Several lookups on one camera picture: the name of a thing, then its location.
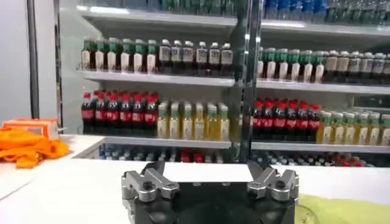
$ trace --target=yellow juice bottle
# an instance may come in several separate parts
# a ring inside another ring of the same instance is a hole
[[[390,145],[390,114],[382,114],[380,145]]]
[[[342,123],[342,113],[335,113],[333,116],[333,123],[331,125],[331,144],[342,144],[342,137],[344,135],[344,126]]]
[[[182,122],[182,139],[193,138],[193,118],[191,116],[192,106],[190,103],[184,104],[184,114]]]
[[[377,145],[379,139],[379,117],[380,113],[371,113],[368,119],[368,133],[366,145]]]
[[[344,125],[345,131],[342,137],[342,143],[345,145],[353,144],[353,137],[355,135],[355,114],[353,113],[345,113],[344,114]]]

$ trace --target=soda bottle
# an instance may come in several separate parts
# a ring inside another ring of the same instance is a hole
[[[281,101],[275,109],[274,119],[274,134],[273,139],[278,141],[285,140],[285,125],[286,125],[286,103]]]
[[[94,125],[94,106],[91,93],[84,93],[81,104],[81,118],[83,120],[83,134],[92,134]]]
[[[313,19],[314,0],[303,0],[302,20],[311,21]]]
[[[349,53],[342,51],[337,59],[337,81],[344,83],[347,81],[347,71],[349,64]]]
[[[272,139],[272,126],[274,122],[273,104],[270,101],[266,101],[266,106],[261,115],[261,127],[263,129],[263,139]]]
[[[96,70],[97,71],[106,71],[107,70],[107,40],[103,37],[99,37],[96,40],[96,45],[98,50],[95,53],[95,59],[96,59]]]
[[[364,58],[360,61],[360,77],[361,83],[370,84],[371,83],[371,70],[374,62],[374,56],[371,52],[364,53]]]
[[[316,142],[317,131],[320,123],[319,106],[316,104],[310,105],[307,115],[309,119],[307,128],[308,141]]]
[[[119,50],[119,40],[110,37],[110,51],[107,53],[108,71],[115,72],[121,69],[121,52]]]
[[[93,39],[84,37],[84,48],[81,50],[81,66],[83,70],[95,68],[95,51],[93,50]]]
[[[172,73],[182,73],[182,42],[175,40],[174,45],[171,48],[171,60],[172,60]]]
[[[375,58],[372,62],[372,79],[371,82],[373,84],[381,84],[382,76],[383,76],[383,69],[385,66],[385,58],[386,56],[382,53],[376,53]]]
[[[233,51],[230,43],[224,43],[221,50],[221,77],[233,77]]]
[[[307,141],[308,115],[307,103],[301,102],[297,111],[297,141]]]
[[[206,43],[201,41],[199,42],[199,48],[196,49],[196,63],[197,63],[197,75],[206,76],[207,75],[207,48]]]
[[[134,53],[135,53],[134,41],[130,39],[123,39],[122,43],[123,43],[123,52],[121,54],[122,72],[132,72],[134,71],[133,68]]]
[[[286,140],[296,141],[297,103],[290,101],[286,111]]]
[[[130,95],[125,94],[122,97],[122,103],[119,107],[119,119],[122,132],[127,135],[132,129],[132,111],[133,104],[130,102]]]
[[[164,39],[162,41],[158,56],[160,59],[160,72],[170,74],[172,72],[171,44],[168,40]]]
[[[183,47],[183,64],[184,74],[194,76],[194,44],[190,41],[185,41]]]
[[[137,95],[134,98],[133,115],[132,115],[132,132],[137,136],[144,134],[145,109],[142,102],[142,96]]]
[[[359,68],[360,68],[360,58],[359,52],[355,51],[349,55],[349,65],[348,65],[348,83],[357,83],[359,80]]]
[[[213,42],[208,50],[208,67],[209,75],[218,77],[221,70],[221,51],[218,48],[218,43]]]
[[[330,51],[329,56],[326,58],[325,62],[325,77],[324,82],[335,82],[336,81],[336,67],[338,63],[338,53],[337,51]]]
[[[135,54],[133,64],[134,73],[139,74],[146,72],[145,42],[141,39],[135,40]]]

